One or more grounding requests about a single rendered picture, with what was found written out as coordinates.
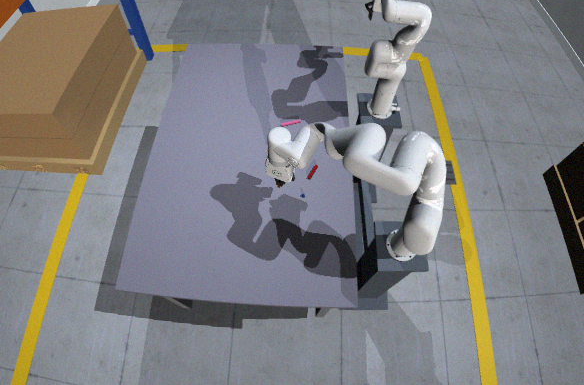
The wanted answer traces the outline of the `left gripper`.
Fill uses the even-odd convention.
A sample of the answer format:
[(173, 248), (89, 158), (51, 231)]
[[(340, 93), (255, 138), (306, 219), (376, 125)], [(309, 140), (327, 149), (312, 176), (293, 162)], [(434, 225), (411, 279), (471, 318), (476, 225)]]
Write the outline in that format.
[(283, 184), (285, 185), (286, 182), (289, 183), (295, 180), (295, 176), (293, 174), (295, 173), (295, 168), (293, 166), (288, 164), (284, 167), (276, 167), (270, 163), (268, 155), (265, 163), (265, 173), (275, 179), (276, 185), (278, 185), (280, 182), (281, 187)]

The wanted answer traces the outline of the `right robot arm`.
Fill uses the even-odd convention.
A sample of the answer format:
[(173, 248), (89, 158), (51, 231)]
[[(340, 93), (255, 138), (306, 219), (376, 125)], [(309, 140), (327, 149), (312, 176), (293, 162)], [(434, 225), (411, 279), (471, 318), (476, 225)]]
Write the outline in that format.
[(394, 107), (397, 104), (392, 102), (406, 72), (406, 62), (426, 34), (432, 13), (425, 4), (403, 0), (381, 0), (381, 8), (384, 21), (408, 25), (395, 35), (394, 40), (375, 40), (365, 62), (366, 75), (379, 78), (367, 110), (373, 117), (385, 119), (393, 110), (400, 111), (400, 107)]

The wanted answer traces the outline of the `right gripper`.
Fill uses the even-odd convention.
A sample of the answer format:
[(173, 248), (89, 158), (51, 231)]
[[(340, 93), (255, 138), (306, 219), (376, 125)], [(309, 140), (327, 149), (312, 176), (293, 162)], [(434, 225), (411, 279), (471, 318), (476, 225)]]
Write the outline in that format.
[[(375, 2), (376, 1), (376, 2)], [(369, 6), (371, 6), (371, 8), (369, 8)], [(365, 7), (367, 9), (367, 11), (370, 13), (368, 18), (370, 18), (370, 21), (372, 20), (372, 13), (373, 12), (382, 12), (381, 10), (381, 0), (373, 0), (372, 2), (366, 3)]]

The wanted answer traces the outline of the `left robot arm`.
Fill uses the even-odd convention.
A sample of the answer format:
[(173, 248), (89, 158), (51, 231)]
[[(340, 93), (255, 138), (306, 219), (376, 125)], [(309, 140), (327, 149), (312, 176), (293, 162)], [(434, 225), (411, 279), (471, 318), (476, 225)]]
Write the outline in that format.
[(290, 164), (304, 168), (324, 141), (328, 155), (343, 159), (350, 174), (398, 195), (413, 194), (403, 225), (389, 234), (386, 249), (398, 261), (432, 251), (442, 221), (446, 179), (444, 154), (432, 137), (421, 131), (406, 134), (390, 166), (379, 162), (386, 134), (376, 123), (340, 129), (323, 122), (312, 123), (302, 127), (293, 141), (286, 128), (276, 127), (268, 133), (267, 141), (265, 152), (276, 167)]

